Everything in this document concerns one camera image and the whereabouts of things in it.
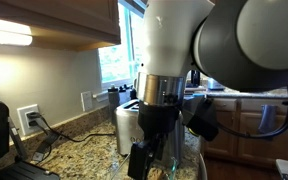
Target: window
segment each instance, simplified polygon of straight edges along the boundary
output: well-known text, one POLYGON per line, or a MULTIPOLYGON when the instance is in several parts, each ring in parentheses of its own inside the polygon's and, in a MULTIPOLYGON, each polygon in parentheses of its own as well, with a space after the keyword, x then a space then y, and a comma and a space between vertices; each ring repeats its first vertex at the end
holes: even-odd
POLYGON ((121 44, 99 48, 102 89, 133 84, 142 58, 143 18, 119 4, 121 44))

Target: stainless steel toaster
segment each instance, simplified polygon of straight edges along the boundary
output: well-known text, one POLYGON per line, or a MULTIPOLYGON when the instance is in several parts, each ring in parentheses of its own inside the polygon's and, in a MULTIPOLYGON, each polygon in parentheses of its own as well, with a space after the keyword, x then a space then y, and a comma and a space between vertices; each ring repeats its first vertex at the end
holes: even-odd
MULTIPOLYGON (((143 140, 143 130, 137 123, 138 100, 131 100, 120 105, 116 108, 115 115, 117 152, 126 155, 130 153, 133 142, 143 140)), ((166 140, 162 161, 168 163, 168 159, 164 159, 164 157, 175 157, 180 162, 183 143, 184 126, 181 125, 181 120, 177 120, 174 131, 168 135, 166 140)))

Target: lower cabinet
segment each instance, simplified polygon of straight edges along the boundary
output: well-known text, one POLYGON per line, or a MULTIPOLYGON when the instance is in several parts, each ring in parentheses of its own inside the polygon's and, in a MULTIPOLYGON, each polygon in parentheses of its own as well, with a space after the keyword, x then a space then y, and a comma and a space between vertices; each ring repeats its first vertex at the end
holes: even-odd
MULTIPOLYGON (((240 132, 256 134, 261 118, 258 113, 241 113, 240 132)), ((285 116, 276 116, 275 128, 282 126, 284 120, 285 116)), ((272 166, 275 166, 276 159, 288 160, 288 130, 267 140, 239 138, 237 157, 272 166)))
MULTIPOLYGON (((230 129, 236 129, 235 112, 217 111, 218 121, 230 129)), ((233 157, 237 138, 223 131, 212 142, 205 143, 205 152, 213 155, 233 157)))
MULTIPOLYGON (((237 107, 231 111, 222 107, 219 108, 217 106, 219 103, 215 103, 218 121, 226 127, 241 133, 258 134, 262 113, 260 111, 249 111, 249 109, 245 110, 245 106, 241 106, 241 103, 248 103, 248 101, 241 99, 236 101, 237 107)), ((278 109, 275 128, 279 128, 284 123, 285 113, 282 108, 284 107, 281 106, 278 109)), ((288 130, 267 140, 238 138, 222 130, 219 131, 215 140, 205 143, 205 156, 268 168, 276 167, 276 159, 288 160, 288 130)))

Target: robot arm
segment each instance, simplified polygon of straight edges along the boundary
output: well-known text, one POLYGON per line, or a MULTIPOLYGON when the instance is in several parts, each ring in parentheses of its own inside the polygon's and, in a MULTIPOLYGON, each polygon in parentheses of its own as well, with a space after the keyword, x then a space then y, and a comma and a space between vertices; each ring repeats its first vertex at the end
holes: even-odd
POLYGON ((174 129, 189 70, 244 92, 288 85, 288 0, 151 0, 144 27, 137 81, 144 141, 131 150, 134 179, 146 179, 174 129))

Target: beige wall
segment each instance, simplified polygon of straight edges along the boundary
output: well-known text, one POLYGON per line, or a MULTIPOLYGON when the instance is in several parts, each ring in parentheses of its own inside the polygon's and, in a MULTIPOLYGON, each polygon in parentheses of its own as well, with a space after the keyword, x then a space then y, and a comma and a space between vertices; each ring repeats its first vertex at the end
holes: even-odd
MULTIPOLYGON (((0 45, 0 99, 17 127, 17 108, 38 104, 50 124, 83 113, 80 93, 101 92, 97 51, 73 52, 0 45)), ((107 105, 97 103, 93 109, 107 105)))

